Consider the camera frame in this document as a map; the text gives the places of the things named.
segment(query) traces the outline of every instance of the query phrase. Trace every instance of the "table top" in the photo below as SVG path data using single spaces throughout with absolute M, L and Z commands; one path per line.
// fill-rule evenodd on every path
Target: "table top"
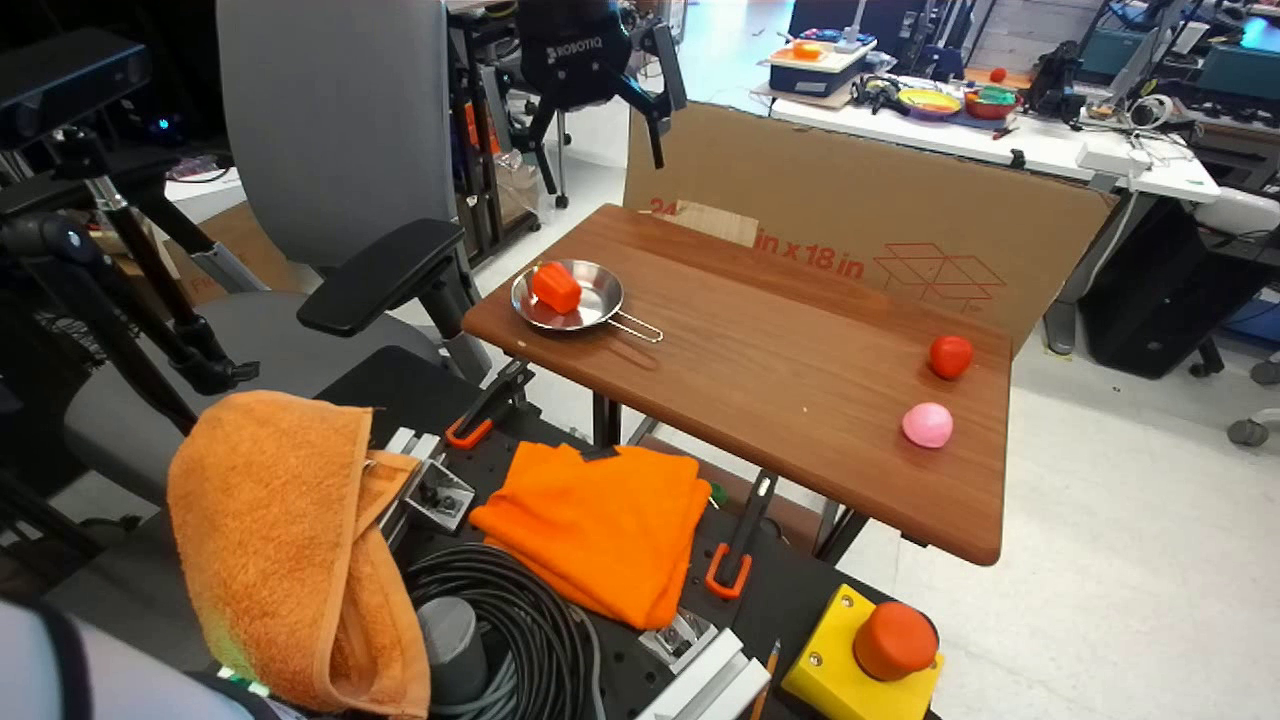
M 1002 561 L 1012 369 L 1002 330 L 620 209 L 601 209 L 546 254 L 601 259 L 629 290 L 625 312 L 659 325 L 666 339 L 538 330 L 517 316 L 509 283 L 466 316 L 466 330 L 917 545 Z M 977 348 L 960 379 L 923 369 L 942 330 Z M 922 401 L 956 417 L 942 453 L 899 436 L 899 417 Z
M 917 120 L 899 110 L 872 110 L 872 107 L 814 107 L 797 100 L 777 100 L 773 102 L 777 120 L 790 122 L 807 122 L 807 126 L 829 126 L 829 130 L 850 130 L 850 137 L 867 137 L 880 145 L 906 145 L 906 147 L 923 147 L 942 156 L 965 156 L 982 164 L 1012 164 L 1012 156 L 1026 156 L 1028 170 L 1042 177 L 1060 177 L 1060 180 L 1082 180 L 1089 182 L 1097 170 L 1082 164 L 1082 147 L 1093 137 L 1107 137 L 1100 126 L 1073 130 L 1067 122 L 1047 122 L 1036 117 L 1022 117 L 1009 137 L 994 137 L 994 126 L 977 122 L 956 122 L 956 120 Z M 1172 139 L 1141 139 L 1147 150 L 1152 169 L 1127 182 L 1133 192 L 1147 196 L 1170 196 L 1170 198 L 1188 198 L 1188 202 L 1214 202 L 1216 198 L 1216 180 L 1201 164 L 1201 156 Z

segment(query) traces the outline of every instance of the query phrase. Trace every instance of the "table leg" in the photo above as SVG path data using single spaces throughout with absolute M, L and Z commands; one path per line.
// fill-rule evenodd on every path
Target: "table leg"
M 617 447 L 625 439 L 625 407 L 606 391 L 594 391 L 594 443 Z
M 815 521 L 815 545 L 836 529 L 839 510 L 843 510 L 843 502 L 823 499 L 823 510 Z
M 867 529 L 867 514 L 839 502 L 836 522 L 823 531 L 814 557 L 823 565 L 839 565 L 839 557 L 864 529 Z
M 638 432 L 629 436 L 629 443 L 643 443 L 658 428 L 659 428 L 659 421 L 642 417 L 642 425 L 638 425 Z
M 1117 248 L 1127 241 L 1127 231 L 1147 217 L 1156 196 L 1127 192 L 1126 209 L 1114 210 L 1104 231 L 1089 245 L 1073 274 L 1064 281 L 1060 294 L 1046 312 L 1046 345 L 1060 357 L 1076 352 L 1076 306 L 1084 290 L 1093 287 L 1097 273 L 1117 254 Z

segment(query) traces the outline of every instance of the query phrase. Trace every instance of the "desk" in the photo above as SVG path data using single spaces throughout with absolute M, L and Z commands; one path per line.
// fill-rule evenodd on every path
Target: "desk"
M 1219 177 L 1227 189 L 1244 189 L 1258 196 L 1276 196 L 1280 180 L 1280 126 L 1268 122 L 1244 122 L 1227 117 L 1206 117 L 1194 110 L 1195 120 L 1195 150 L 1201 161 Z
M 546 336 L 514 312 L 509 283 L 466 316 L 466 330 L 878 514 L 917 545 L 977 565 L 1002 561 L 1012 359 L 1004 336 L 620 209 L 601 209 L 549 254 L 614 268 L 629 312 L 659 325 L 666 345 L 648 348 L 614 329 Z M 935 330 L 977 345 L 960 383 L 923 369 Z M 956 439 L 943 453 L 899 436 L 917 401 L 954 407 Z
M 1084 250 L 1076 273 L 1064 281 L 1056 302 L 1046 312 L 1046 345 L 1056 352 L 1076 348 L 1076 302 L 1093 287 L 1097 273 L 1107 263 L 1117 245 L 1141 222 L 1141 217 L 1156 198 L 1186 198 L 1186 202 L 1214 202 L 1219 196 L 1216 180 L 1201 164 L 1201 156 L 1181 139 L 1141 139 L 1152 169 L 1141 177 L 1097 177 L 1097 169 L 1082 164 L 1082 147 L 1093 137 L 1107 137 L 1100 126 L 1073 130 L 1067 122 L 1047 122 L 1036 117 L 1022 117 L 1015 126 L 997 139 L 989 126 L 954 122 L 954 120 L 917 120 L 897 110 L 872 110 L 872 107 L 807 107 L 797 100 L 773 100 L 777 120 L 793 120 L 805 126 L 829 126 L 850 137 L 867 137 L 880 145 L 906 145 L 922 150 L 942 156 L 965 156 L 982 164 L 1004 164 L 1004 169 L 1028 169 L 1042 177 L 1082 180 L 1082 182 L 1119 182 L 1127 189 L 1126 210 L 1114 217 L 1114 222 L 1097 234 L 1097 245 Z
M 829 126 L 850 137 L 867 137 L 880 145 L 906 145 L 942 156 L 965 156 L 982 164 L 1015 164 L 1012 150 L 1026 156 L 1026 169 L 1036 177 L 1060 177 L 1093 182 L 1100 180 L 1093 169 L 1082 164 L 1082 147 L 1089 137 L 1107 137 L 1100 126 L 1073 130 L 1067 122 L 1047 122 L 1036 117 L 1022 117 L 1015 126 L 997 139 L 994 126 L 954 122 L 954 120 L 917 120 L 899 110 L 872 110 L 872 107 L 814 107 L 797 100 L 773 100 L 773 117 L 805 126 Z M 1170 196 L 1188 202 L 1214 202 L 1216 180 L 1206 170 L 1195 150 L 1181 139 L 1144 139 L 1152 169 L 1136 180 L 1119 177 L 1119 189 L 1144 196 Z

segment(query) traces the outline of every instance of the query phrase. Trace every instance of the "red button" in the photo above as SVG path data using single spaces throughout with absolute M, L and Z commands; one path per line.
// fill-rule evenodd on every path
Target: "red button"
M 908 604 L 878 604 L 852 637 L 852 658 L 883 685 L 914 676 L 935 658 L 935 626 Z

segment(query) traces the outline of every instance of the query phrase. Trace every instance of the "black cable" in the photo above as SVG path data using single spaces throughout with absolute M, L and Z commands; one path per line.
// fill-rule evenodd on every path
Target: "black cable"
M 31 609 L 50 631 L 51 664 L 56 664 L 56 685 L 64 700 L 64 720 L 91 720 L 91 676 L 89 676 L 89 657 L 86 657 L 86 637 L 75 619 L 60 609 Z
M 525 565 L 477 539 L 459 539 L 423 549 L 405 574 L 412 604 L 459 597 L 509 647 L 517 664 L 517 720 L 601 717 L 601 644 L 559 597 L 527 574 Z

